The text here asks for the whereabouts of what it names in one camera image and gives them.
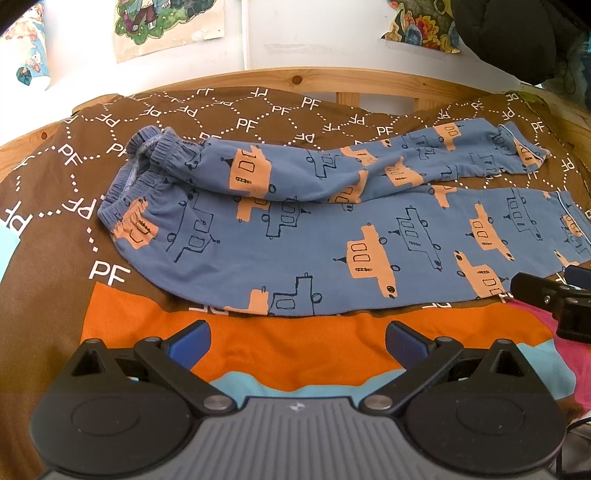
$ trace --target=elastic waistband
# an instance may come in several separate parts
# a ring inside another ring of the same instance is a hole
[[[131,202],[164,181],[163,167],[180,154],[179,140],[171,128],[161,133],[152,125],[131,137],[125,147],[129,160],[117,172],[97,212],[109,230],[121,221]]]

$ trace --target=drawing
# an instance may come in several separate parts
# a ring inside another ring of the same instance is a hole
[[[340,151],[346,157],[356,158],[364,167],[378,161],[377,157],[374,157],[367,150],[351,150],[351,147],[343,147]]]
[[[250,222],[253,208],[268,210],[271,205],[269,200],[261,200],[253,197],[234,197],[234,201],[238,204],[236,218],[239,222]]]
[[[530,218],[525,208],[525,197],[522,197],[517,189],[511,189],[511,192],[513,196],[507,198],[509,214],[505,215],[504,218],[512,220],[518,231],[529,230],[536,240],[542,241],[542,236],[536,227],[536,221]]]
[[[347,264],[353,278],[376,278],[382,295],[394,299],[398,295],[394,272],[400,271],[397,265],[390,265],[383,245],[388,242],[380,237],[373,225],[361,227],[363,240],[347,242],[345,257],[333,258]]]
[[[457,165],[447,165],[445,170],[441,172],[440,181],[457,180],[460,178],[460,173],[457,170]]]
[[[113,236],[116,239],[127,240],[136,250],[148,245],[158,233],[158,227],[143,215],[147,207],[148,202],[145,197],[128,203],[123,217],[111,231]]]
[[[329,198],[329,203],[361,203],[361,194],[365,188],[367,179],[368,171],[365,169],[359,170],[359,181]]]
[[[404,142],[402,148],[415,148],[421,160],[428,160],[429,157],[427,155],[433,155],[435,153],[435,149],[429,145],[425,135],[419,135],[414,138],[412,133],[406,134],[402,136],[402,141]]]
[[[500,172],[500,169],[497,168],[495,164],[495,159],[492,155],[487,155],[486,157],[481,157],[479,153],[471,153],[470,154],[470,162],[477,167],[482,168],[485,171],[484,176],[487,177],[489,175],[496,175]]]
[[[474,205],[478,218],[470,219],[472,232],[466,236],[471,236],[478,242],[483,250],[498,250],[507,260],[515,261],[511,252],[506,247],[507,241],[501,240],[492,226],[494,220],[488,216],[481,203]]]
[[[269,292],[263,287],[260,290],[251,290],[248,307],[239,309],[235,307],[224,307],[230,312],[249,313],[251,315],[266,315],[269,309]]]
[[[297,199],[287,199],[283,202],[271,202],[269,213],[263,213],[261,220],[267,224],[269,239],[281,236],[281,227],[297,227],[301,213],[309,213],[300,207]]]
[[[179,202],[179,205],[183,207],[183,213],[177,232],[171,232],[167,236],[170,245],[166,249],[173,256],[175,263],[178,262],[185,250],[200,254],[211,242],[216,244],[220,242],[209,233],[213,214],[199,210],[197,208],[198,200],[199,192],[194,192],[189,193],[187,200]],[[190,202],[192,202],[191,208],[187,211]]]
[[[443,143],[449,151],[456,149],[453,140],[462,135],[458,125],[455,123],[435,125],[433,129],[439,134],[439,141]]]
[[[558,250],[554,250],[554,254],[558,258],[558,260],[560,260],[560,263],[562,263],[562,270],[564,270],[569,265],[575,265],[575,266],[580,265],[580,263],[577,262],[577,261],[575,261],[575,262],[569,262],[568,260],[566,260],[566,258],[564,257],[564,255],[562,255]]]
[[[583,232],[581,232],[573,218],[570,215],[563,215],[560,221],[562,222],[562,230],[566,235],[564,243],[573,247],[574,251],[578,254],[582,254],[585,251],[589,254],[587,243],[583,241]]]
[[[447,194],[457,192],[457,187],[447,187],[445,185],[433,185],[429,189],[429,195],[434,195],[437,203],[442,209],[449,208]]]
[[[398,230],[394,230],[388,233],[396,233],[400,235],[404,243],[410,252],[423,252],[427,254],[431,266],[436,270],[441,271],[441,260],[437,251],[441,250],[441,247],[431,242],[431,237],[427,232],[428,223],[426,220],[421,220],[418,216],[417,209],[412,205],[406,207],[406,218],[396,217],[398,221]]]
[[[326,178],[326,169],[327,168],[336,168],[336,156],[332,156],[330,154],[322,154],[322,153],[312,153],[310,150],[306,150],[308,152],[308,156],[306,160],[308,163],[314,164],[314,173],[318,178],[325,179]]]
[[[386,175],[395,187],[410,183],[413,187],[423,184],[424,173],[417,173],[404,165],[404,157],[396,162],[396,165],[384,169]]]
[[[49,86],[50,78],[47,68],[43,12],[43,1],[34,4],[3,35],[0,35],[0,38],[15,43],[19,60],[8,67],[14,68],[17,80],[29,86],[34,78],[46,77],[42,81],[35,81],[36,86],[39,85],[45,89]]]
[[[322,301],[322,294],[312,290],[312,275],[295,278],[293,293],[274,293],[269,315],[310,317],[314,316],[314,305]]]
[[[455,250],[454,254],[456,256],[457,266],[460,267],[457,274],[465,277],[470,282],[470,286],[476,293],[477,299],[484,299],[505,293],[503,282],[509,280],[508,278],[499,278],[488,265],[477,265],[475,267],[470,265],[465,254],[458,250]]]
[[[117,61],[222,37],[223,0],[118,0],[114,33]]]
[[[271,179],[271,162],[259,147],[251,145],[251,150],[238,148],[234,158],[222,158],[230,166],[229,188],[247,192],[248,196],[263,198],[267,192],[275,193]]]

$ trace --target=light blue object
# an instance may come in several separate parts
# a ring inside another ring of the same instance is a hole
[[[19,241],[19,237],[10,228],[0,225],[0,281],[2,281]]]
[[[576,378],[554,347],[554,340],[536,346],[517,345],[555,400],[568,397],[574,392]],[[307,385],[294,391],[276,390],[261,384],[252,375],[242,372],[228,372],[210,382],[214,387],[232,397],[239,407],[246,397],[319,398],[352,397],[355,406],[361,399],[398,378],[404,369],[391,370],[371,377],[362,385]]]
[[[404,373],[404,369],[391,370],[368,379],[362,385],[306,385],[291,392],[275,390],[261,384],[252,375],[242,372],[228,372],[210,382],[214,387],[232,397],[238,407],[242,406],[246,397],[282,397],[282,398],[322,398],[352,397],[355,405],[377,390],[379,387],[394,380]]]
[[[577,379],[573,371],[564,363],[556,351],[554,339],[536,346],[519,343],[517,348],[541,378],[555,400],[568,397],[574,393]]]

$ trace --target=wooden bed frame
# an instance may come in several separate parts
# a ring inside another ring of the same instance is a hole
[[[465,102],[489,92],[457,83],[382,70],[350,68],[298,67],[225,73],[164,85],[152,91],[195,90],[206,87],[259,86],[290,92],[334,92],[341,105],[359,106],[361,94],[393,95],[414,99],[414,110],[428,110],[440,105]],[[568,142],[581,160],[591,167],[591,115],[536,87],[523,85],[522,90],[541,96],[555,116],[557,135]],[[74,108],[73,113],[87,106],[108,102],[116,94],[103,95]],[[46,125],[0,147],[0,181],[24,157],[51,137],[59,122]]]

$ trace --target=bed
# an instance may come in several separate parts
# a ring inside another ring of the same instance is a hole
[[[301,95],[313,92],[334,92],[336,103]],[[369,113],[359,108],[361,94],[412,98],[415,112]],[[591,215],[591,116],[529,86],[490,95],[377,70],[252,70],[130,98],[105,95],[78,106],[69,119],[0,147],[2,222],[20,238],[0,286],[0,476],[25,479],[41,472],[28,418],[81,339],[100,337],[109,347],[126,348],[145,336],[169,337],[197,318],[211,324],[215,348],[193,371],[237,403],[246,395],[363,397],[400,374],[383,346],[384,329],[396,317],[429,338],[449,335],[470,348],[488,348],[508,336],[570,418],[591,410],[589,348],[557,338],[548,314],[518,307],[507,294],[343,316],[245,317],[151,285],[119,256],[96,218],[97,204],[125,161],[127,140],[144,125],[172,125],[188,141],[225,135],[325,150],[477,116],[515,121],[553,158],[537,174],[443,186],[567,189]],[[564,281],[560,272],[553,280]]]

